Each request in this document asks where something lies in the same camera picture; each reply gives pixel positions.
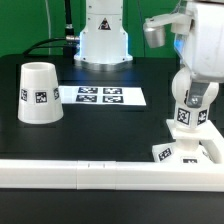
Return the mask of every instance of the background wall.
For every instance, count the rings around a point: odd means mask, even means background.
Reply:
[[[52,36],[63,37],[65,16],[64,0],[48,0]],[[150,49],[143,38],[142,21],[159,14],[170,13],[177,0],[124,0],[123,26],[129,34],[129,53],[135,57],[175,57],[174,35],[166,27],[166,45]],[[85,0],[71,0],[73,25],[76,34],[85,26]],[[48,39],[48,22],[45,0],[0,0],[0,56],[22,53],[31,45]],[[61,49],[53,54],[61,54]]]

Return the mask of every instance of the black cable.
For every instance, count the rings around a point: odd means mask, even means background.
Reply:
[[[138,4],[138,13],[139,13],[140,23],[141,23],[141,30],[142,30],[143,54],[144,54],[144,57],[146,57],[145,34],[143,30],[143,16],[142,16],[142,10],[140,6],[140,0],[137,0],[137,4]]]
[[[63,41],[63,40],[65,40],[64,37],[58,37],[58,38],[51,38],[51,39],[40,41],[40,42],[34,44],[33,46],[31,46],[30,48],[28,48],[27,50],[25,50],[23,52],[23,55],[28,56],[29,53],[36,48],[54,48],[54,46],[45,46],[45,47],[44,46],[39,47],[39,46],[42,45],[42,44],[52,43],[52,42],[56,42],[56,41]]]
[[[74,35],[74,28],[72,25],[72,13],[71,13],[71,3],[70,0],[64,0],[65,2],[65,36]]]

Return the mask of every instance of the white cup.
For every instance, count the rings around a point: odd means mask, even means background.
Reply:
[[[19,94],[19,120],[47,124],[63,117],[55,66],[45,62],[23,64]]]

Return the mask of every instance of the black table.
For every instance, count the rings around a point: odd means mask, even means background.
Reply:
[[[17,119],[21,64],[56,65],[59,85],[141,87],[147,106],[63,105],[64,117],[47,125]],[[118,72],[77,69],[61,56],[0,59],[1,159],[153,161],[152,145],[172,141],[171,83],[176,59],[136,58]],[[210,119],[223,133],[222,95]],[[0,223],[223,223],[224,194],[211,192],[0,189]]]

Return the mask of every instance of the marker sheet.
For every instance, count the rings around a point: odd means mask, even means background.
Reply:
[[[59,86],[63,104],[119,104],[146,106],[139,87]]]

